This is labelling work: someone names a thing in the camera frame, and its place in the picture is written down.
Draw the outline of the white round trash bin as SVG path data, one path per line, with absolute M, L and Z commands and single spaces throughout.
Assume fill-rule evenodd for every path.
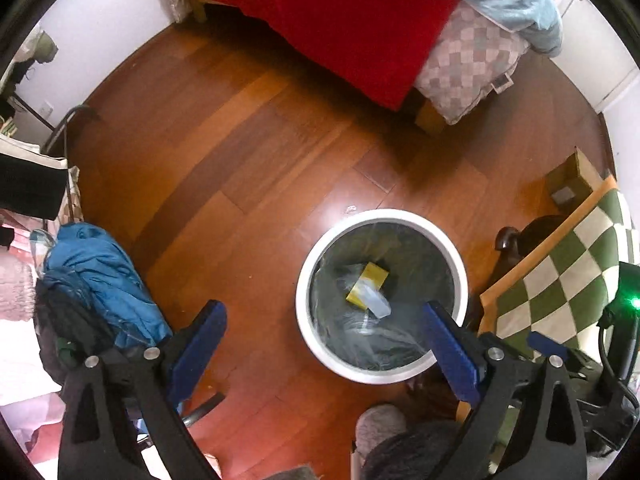
M 435 223 L 400 209 L 372 209 L 334 223 L 300 269 L 295 313 L 314 357 L 351 382 L 390 385 L 436 361 L 425 305 L 461 324 L 468 277 Z

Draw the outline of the green white checkered tablecloth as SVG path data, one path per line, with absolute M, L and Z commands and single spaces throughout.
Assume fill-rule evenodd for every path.
M 533 332 L 599 361 L 597 322 L 616 295 L 622 263 L 639 263 L 639 230 L 617 182 L 608 177 L 480 295 L 480 332 L 497 335 L 535 361 L 540 353 L 527 343 Z

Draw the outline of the blue jacket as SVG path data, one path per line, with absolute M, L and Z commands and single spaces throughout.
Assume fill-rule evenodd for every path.
M 98 226 L 61 226 L 44 260 L 42 280 L 96 312 L 118 348 L 151 347 L 172 335 L 129 256 Z

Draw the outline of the pink slipper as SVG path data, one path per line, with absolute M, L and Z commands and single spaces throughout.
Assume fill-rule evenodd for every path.
M 405 414 L 394 404 L 376 404 L 363 412 L 355 428 L 355 448 L 364 460 L 382 442 L 408 429 Z

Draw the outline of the flat cardboard box on floor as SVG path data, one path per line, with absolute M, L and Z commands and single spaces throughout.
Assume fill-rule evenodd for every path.
M 594 191 L 603 178 L 579 148 L 544 177 L 544 184 L 552 202 L 563 214 L 570 214 Z

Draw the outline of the checkered pink mattress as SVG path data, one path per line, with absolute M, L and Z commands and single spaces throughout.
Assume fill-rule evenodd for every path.
M 530 44 L 462 2 L 451 13 L 414 88 L 448 125 L 456 124 L 489 93 L 513 84 L 512 75 Z

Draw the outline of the red bed sheet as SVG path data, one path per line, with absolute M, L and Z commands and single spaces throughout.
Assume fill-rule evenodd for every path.
M 266 22 L 306 58 L 399 110 L 458 0 L 212 0 Z

